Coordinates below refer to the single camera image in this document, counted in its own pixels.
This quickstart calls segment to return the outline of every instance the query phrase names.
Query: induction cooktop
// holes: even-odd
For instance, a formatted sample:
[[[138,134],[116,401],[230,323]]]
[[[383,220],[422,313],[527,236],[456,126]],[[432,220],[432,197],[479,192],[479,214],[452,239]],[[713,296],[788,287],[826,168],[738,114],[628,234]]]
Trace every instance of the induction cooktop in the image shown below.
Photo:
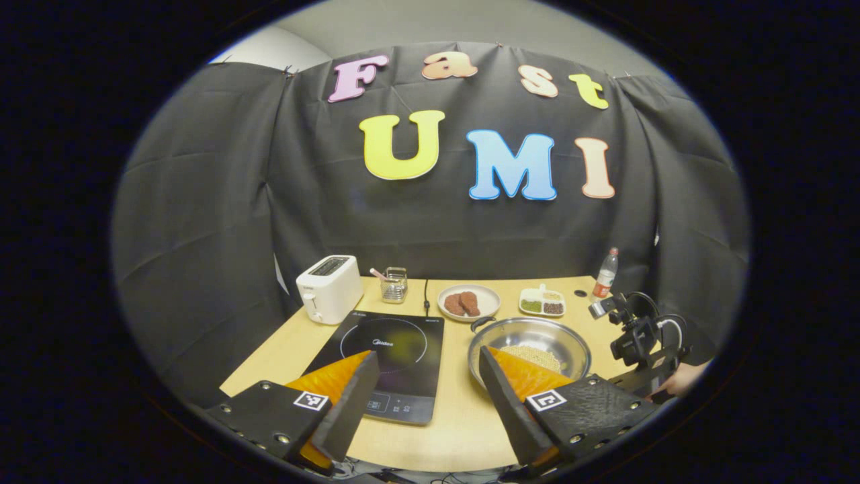
[[[366,350],[377,352],[379,380],[365,415],[426,425],[433,417],[445,320],[352,311],[303,375]]]

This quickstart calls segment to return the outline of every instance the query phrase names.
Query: wooden table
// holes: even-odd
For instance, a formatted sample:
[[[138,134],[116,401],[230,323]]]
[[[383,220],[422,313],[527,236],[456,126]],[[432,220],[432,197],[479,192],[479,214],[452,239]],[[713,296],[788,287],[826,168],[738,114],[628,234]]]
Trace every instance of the wooden table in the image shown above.
[[[356,309],[423,315],[424,282],[410,279],[406,301],[387,304],[382,302],[379,281],[375,277],[362,277],[365,295]],[[630,370],[622,361],[613,359],[609,349],[609,343],[621,336],[621,328],[607,318],[594,320],[587,309],[588,298],[574,295],[576,289],[590,293],[594,278],[431,280],[427,285],[429,315],[445,317],[436,304],[439,292],[467,282],[487,286],[499,294],[501,307],[495,315],[497,320],[527,315],[518,308],[522,289],[537,288],[543,283],[547,289],[561,292],[567,311],[561,318],[552,319],[586,341],[592,355],[588,373],[611,378]],[[304,309],[299,310],[224,381],[221,390],[233,396],[259,380],[283,384],[299,378],[336,328],[315,323]],[[486,391],[469,372],[466,353],[473,336],[468,323],[445,319],[436,405],[429,425],[396,424],[365,416],[347,454],[385,467],[427,472],[476,471],[515,464],[517,460],[499,415]]]

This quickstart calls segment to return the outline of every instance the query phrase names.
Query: metal utensil holder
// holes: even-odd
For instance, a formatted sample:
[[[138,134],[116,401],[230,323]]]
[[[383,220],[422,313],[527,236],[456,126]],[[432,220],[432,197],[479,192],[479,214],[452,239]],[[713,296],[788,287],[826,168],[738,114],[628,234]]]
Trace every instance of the metal utensil holder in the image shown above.
[[[402,304],[406,300],[407,285],[406,269],[389,267],[385,270],[388,281],[382,281],[382,301],[391,304]]]

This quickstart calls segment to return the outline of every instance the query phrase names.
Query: black fabric backdrop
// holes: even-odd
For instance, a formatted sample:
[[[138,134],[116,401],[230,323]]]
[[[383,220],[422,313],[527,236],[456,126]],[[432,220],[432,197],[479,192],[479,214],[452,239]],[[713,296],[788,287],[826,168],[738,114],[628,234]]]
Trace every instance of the black fabric backdrop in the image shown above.
[[[478,73],[421,75],[427,55],[451,50]],[[334,66],[378,54],[391,61],[361,97],[326,101]],[[523,64],[549,71],[558,97],[527,92]],[[582,101],[567,80],[581,72],[603,86],[608,109]],[[398,115],[393,151],[411,158],[408,117],[426,109],[445,113],[436,166],[413,180],[374,177],[359,123]],[[498,131],[513,152],[527,134],[550,136],[557,198],[469,198],[474,129]],[[614,197],[582,194],[580,137],[609,145]],[[224,398],[220,383],[299,308],[296,276],[329,254],[355,255],[362,273],[400,265],[419,278],[536,278],[596,276],[614,245],[613,290],[644,289],[684,315],[694,363],[727,337],[748,264],[739,175],[678,86],[493,44],[390,47],[292,78],[209,65],[153,119],[118,193],[114,271],[129,326],[157,373],[200,406]],[[292,297],[278,287],[273,253]]]

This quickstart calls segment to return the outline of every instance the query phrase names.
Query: camera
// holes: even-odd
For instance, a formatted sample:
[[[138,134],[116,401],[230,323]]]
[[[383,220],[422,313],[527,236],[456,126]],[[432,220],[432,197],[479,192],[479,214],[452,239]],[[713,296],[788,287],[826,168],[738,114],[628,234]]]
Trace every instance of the camera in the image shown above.
[[[609,345],[613,358],[623,359],[627,366],[649,366],[649,354],[657,344],[657,325],[651,317],[636,317],[623,294],[595,302],[588,311],[595,319],[609,314],[613,325],[622,325],[624,334]]]

